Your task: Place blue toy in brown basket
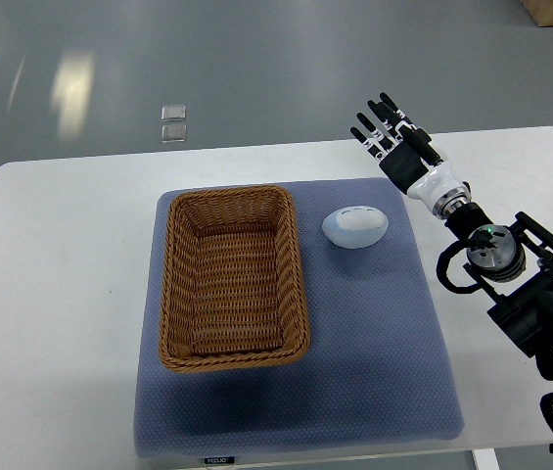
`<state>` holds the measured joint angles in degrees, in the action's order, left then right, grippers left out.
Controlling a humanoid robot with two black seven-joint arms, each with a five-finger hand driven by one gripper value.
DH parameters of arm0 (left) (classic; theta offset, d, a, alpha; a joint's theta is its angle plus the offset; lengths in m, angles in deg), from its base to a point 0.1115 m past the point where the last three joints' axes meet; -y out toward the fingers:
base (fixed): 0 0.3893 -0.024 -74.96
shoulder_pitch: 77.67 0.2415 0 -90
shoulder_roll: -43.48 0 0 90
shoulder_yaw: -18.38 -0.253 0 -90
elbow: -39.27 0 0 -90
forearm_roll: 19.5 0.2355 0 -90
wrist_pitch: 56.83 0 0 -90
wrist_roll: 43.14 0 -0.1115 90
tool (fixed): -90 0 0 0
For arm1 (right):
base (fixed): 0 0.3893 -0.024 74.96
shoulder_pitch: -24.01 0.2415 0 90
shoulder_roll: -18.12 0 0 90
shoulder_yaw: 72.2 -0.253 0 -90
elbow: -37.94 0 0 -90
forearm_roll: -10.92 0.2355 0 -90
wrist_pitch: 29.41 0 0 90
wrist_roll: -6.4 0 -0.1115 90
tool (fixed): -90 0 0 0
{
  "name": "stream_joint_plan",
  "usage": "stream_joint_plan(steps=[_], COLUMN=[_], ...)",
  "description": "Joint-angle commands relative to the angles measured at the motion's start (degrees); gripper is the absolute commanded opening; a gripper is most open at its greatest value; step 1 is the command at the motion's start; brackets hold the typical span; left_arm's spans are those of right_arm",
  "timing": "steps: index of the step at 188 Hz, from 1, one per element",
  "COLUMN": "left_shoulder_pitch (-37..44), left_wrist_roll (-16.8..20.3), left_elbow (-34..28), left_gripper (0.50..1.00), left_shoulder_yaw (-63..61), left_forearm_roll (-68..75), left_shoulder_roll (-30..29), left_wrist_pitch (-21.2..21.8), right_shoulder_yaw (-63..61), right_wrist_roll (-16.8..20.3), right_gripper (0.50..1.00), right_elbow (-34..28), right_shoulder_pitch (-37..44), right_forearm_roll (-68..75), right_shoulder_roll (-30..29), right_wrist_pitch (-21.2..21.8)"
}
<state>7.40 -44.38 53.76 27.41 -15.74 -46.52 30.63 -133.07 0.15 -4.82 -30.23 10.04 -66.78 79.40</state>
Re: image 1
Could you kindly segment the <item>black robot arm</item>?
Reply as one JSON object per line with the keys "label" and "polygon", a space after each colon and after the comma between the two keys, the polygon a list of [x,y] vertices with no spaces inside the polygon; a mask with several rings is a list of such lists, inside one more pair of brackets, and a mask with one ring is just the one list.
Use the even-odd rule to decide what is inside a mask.
{"label": "black robot arm", "polygon": [[422,202],[455,237],[438,256],[439,283],[458,295],[485,292],[491,320],[553,381],[553,234],[524,212],[510,225],[494,224],[431,136],[388,94],[367,106],[351,134],[403,195]]}

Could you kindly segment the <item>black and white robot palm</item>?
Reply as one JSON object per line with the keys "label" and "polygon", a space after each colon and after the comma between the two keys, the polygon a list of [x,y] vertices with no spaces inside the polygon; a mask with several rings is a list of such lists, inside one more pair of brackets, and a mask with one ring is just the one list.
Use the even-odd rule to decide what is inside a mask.
{"label": "black and white robot palm", "polygon": [[[397,140],[396,128],[406,124],[406,115],[385,92],[380,102],[367,101],[370,111],[383,125],[388,135]],[[392,148],[392,140],[364,114],[357,113],[359,122],[371,133],[384,150]],[[450,216],[459,207],[471,202],[468,186],[454,177],[449,161],[440,161],[432,147],[431,137],[421,128],[404,128],[404,140],[386,156],[357,127],[350,129],[352,136],[379,162],[380,169],[393,185],[412,200],[421,201],[434,216]]]}

